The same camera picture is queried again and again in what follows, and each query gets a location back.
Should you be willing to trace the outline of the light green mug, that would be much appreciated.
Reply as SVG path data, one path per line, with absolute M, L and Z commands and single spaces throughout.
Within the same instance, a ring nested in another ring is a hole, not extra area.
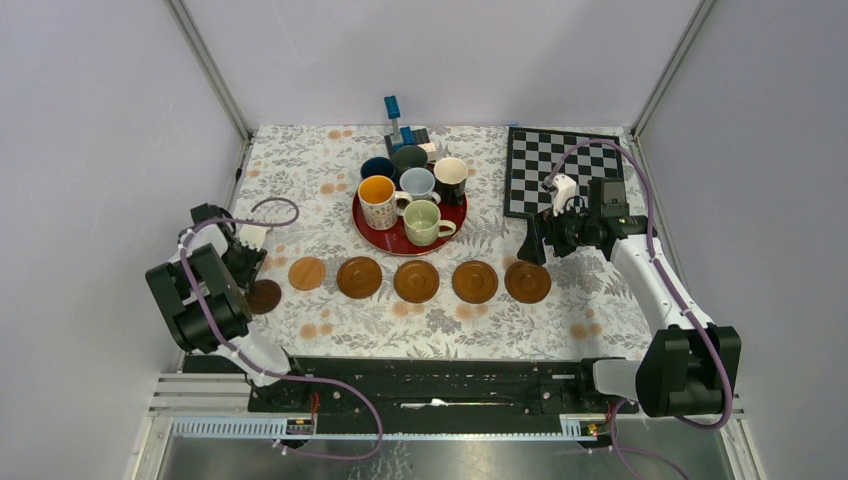
M 403 211 L 407 239 L 415 246 L 425 247 L 456 233 L 457 226 L 441 216 L 439 206 L 427 200 L 415 200 Z

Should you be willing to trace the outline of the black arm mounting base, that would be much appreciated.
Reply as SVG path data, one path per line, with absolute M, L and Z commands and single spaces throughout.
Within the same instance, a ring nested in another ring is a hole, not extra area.
M 251 413 L 284 416 L 283 435 L 371 440 L 595 439 L 618 399 L 590 384 L 588 361 L 295 358 L 331 384 L 249 381 Z

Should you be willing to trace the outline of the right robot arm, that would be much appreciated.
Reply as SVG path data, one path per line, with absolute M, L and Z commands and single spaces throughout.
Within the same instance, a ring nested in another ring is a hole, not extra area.
M 640 361 L 582 361 L 573 386 L 577 405 L 597 412 L 614 397 L 637 402 L 650 417 L 691 422 L 715 415 L 714 425 L 723 426 L 732 411 L 741 339 L 734 328 L 716 325 L 686 292 L 651 217 L 631 214 L 623 179 L 592 180 L 586 199 L 565 174 L 544 188 L 553 204 L 528 219 L 519 259 L 543 265 L 546 248 L 557 257 L 596 248 L 624 278 L 653 332 Z

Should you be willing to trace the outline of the dark brown wooden coaster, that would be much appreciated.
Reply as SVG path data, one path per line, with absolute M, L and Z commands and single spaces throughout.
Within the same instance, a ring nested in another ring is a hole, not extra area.
M 249 310 L 254 315 L 271 312 L 277 307 L 281 297 L 281 287 L 269 279 L 257 280 L 245 293 Z

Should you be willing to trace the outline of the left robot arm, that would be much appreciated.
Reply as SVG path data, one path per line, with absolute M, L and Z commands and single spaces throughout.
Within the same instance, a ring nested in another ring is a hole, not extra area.
M 222 357 L 288 411 L 309 401 L 310 385 L 292 372 L 290 357 L 251 326 L 250 294 L 267 251 L 268 228 L 241 224 L 224 208 L 201 204 L 193 225 L 177 238 L 176 253 L 145 272 L 145 281 L 177 346 Z

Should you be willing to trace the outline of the light wooden coaster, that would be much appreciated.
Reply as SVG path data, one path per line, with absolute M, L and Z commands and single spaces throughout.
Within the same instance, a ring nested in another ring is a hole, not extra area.
M 290 267 L 288 281 L 296 290 L 310 291 L 321 286 L 325 276 L 326 267 L 321 259 L 303 257 L 296 260 Z

